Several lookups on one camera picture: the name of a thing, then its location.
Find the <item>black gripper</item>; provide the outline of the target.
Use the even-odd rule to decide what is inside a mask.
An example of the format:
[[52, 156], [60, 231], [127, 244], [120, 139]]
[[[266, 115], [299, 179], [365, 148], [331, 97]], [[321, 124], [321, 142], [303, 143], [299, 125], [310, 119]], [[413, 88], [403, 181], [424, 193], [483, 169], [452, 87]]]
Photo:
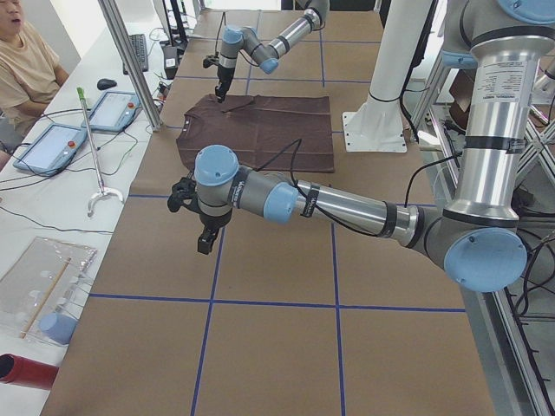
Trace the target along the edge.
[[225, 101], [228, 89], [232, 85], [232, 81], [235, 74], [235, 68], [228, 68], [223, 65], [219, 65], [217, 75], [219, 78], [219, 84], [215, 88], [215, 95], [217, 97], [218, 103], [223, 103]]
[[204, 229], [198, 238], [197, 251], [204, 255], [212, 253], [212, 248], [219, 235], [219, 230], [226, 226], [232, 219], [232, 210], [223, 215], [212, 216], [204, 212], [199, 214]]

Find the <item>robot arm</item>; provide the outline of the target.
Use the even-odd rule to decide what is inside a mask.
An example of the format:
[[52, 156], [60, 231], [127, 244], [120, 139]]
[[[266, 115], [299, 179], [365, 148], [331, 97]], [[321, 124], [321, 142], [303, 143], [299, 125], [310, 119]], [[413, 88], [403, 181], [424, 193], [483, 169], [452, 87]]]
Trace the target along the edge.
[[511, 200], [539, 59], [553, 45], [551, 1], [449, 2], [443, 50], [471, 55], [477, 69], [457, 188], [445, 208], [399, 207], [279, 179], [242, 166], [226, 146], [210, 145], [197, 154], [193, 171], [205, 226], [199, 251], [211, 250], [233, 209], [280, 224], [298, 211], [371, 237], [393, 238], [467, 289], [504, 289], [526, 268]]
[[278, 61], [305, 36], [324, 27], [330, 12], [328, 0], [303, 1], [304, 13], [268, 44], [263, 44], [252, 27], [226, 25], [221, 48], [216, 54], [219, 83], [215, 95], [222, 103], [232, 85], [239, 54], [244, 51], [266, 74], [271, 74]]

